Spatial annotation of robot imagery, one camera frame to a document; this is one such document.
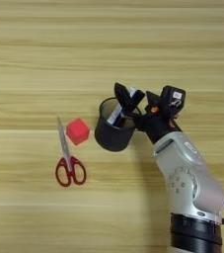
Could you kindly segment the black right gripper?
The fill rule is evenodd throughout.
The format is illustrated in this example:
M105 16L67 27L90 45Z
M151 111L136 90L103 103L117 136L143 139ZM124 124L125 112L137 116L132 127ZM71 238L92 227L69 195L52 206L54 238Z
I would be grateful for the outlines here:
M136 108L137 91L130 93L127 88L119 83L114 84L114 94L118 100L121 111L124 115L129 115L136 128L147 134L152 143L156 143L166 134L173 131L181 131L177 123L170 117L165 116L160 109L161 97L150 91L146 92L147 106L146 114L139 115L132 113Z

